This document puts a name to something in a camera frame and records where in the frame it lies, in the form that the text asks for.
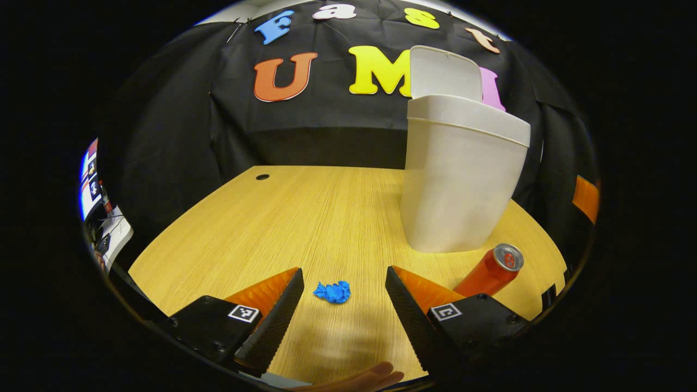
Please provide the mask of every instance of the human hand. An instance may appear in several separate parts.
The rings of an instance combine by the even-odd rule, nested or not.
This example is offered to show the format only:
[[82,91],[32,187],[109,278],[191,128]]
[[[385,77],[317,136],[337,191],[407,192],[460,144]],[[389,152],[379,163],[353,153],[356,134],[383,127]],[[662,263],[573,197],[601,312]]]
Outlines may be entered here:
[[325,384],[298,386],[290,388],[295,392],[376,392],[396,384],[404,378],[404,373],[393,372],[390,362],[383,361],[370,369],[339,381]]

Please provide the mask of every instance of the plastic container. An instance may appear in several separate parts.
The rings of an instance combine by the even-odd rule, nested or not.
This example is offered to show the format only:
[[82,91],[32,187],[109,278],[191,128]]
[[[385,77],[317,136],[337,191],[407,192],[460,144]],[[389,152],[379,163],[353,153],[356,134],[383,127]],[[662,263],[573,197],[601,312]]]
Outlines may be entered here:
[[474,61],[421,45],[410,52],[400,206],[406,239],[420,252],[478,249],[518,183],[530,124],[482,103]]

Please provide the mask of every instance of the crumpled paper ball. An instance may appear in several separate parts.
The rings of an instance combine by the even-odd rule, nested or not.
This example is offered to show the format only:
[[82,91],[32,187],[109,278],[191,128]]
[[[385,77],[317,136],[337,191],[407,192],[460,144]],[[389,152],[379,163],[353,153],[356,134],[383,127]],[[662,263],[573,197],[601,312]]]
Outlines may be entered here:
[[343,280],[339,284],[323,286],[322,282],[317,285],[317,289],[312,292],[319,298],[326,299],[329,303],[344,303],[351,296],[349,283]]

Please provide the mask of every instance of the wooden table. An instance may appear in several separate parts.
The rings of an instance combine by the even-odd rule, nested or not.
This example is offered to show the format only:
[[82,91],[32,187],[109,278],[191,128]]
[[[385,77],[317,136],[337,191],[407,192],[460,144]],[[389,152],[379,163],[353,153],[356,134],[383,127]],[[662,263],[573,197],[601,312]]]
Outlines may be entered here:
[[[260,174],[269,174],[257,180]],[[526,319],[541,294],[564,287],[562,255],[544,230],[511,201],[479,250],[420,253],[399,216],[403,170],[256,166],[230,180],[163,231],[130,275],[171,315],[207,294],[225,298],[294,266],[305,291],[269,372],[321,383],[386,360],[404,379],[426,375],[385,290],[389,265],[454,287],[497,243],[518,247],[525,266],[494,298]],[[351,284],[341,305],[312,292],[317,283]]]

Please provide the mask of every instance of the can lid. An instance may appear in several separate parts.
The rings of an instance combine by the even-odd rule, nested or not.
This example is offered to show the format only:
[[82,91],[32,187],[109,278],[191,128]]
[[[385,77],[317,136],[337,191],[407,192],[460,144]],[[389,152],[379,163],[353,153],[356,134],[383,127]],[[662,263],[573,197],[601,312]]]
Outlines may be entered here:
[[523,253],[509,243],[499,243],[493,249],[493,258],[506,271],[520,271],[523,268]]

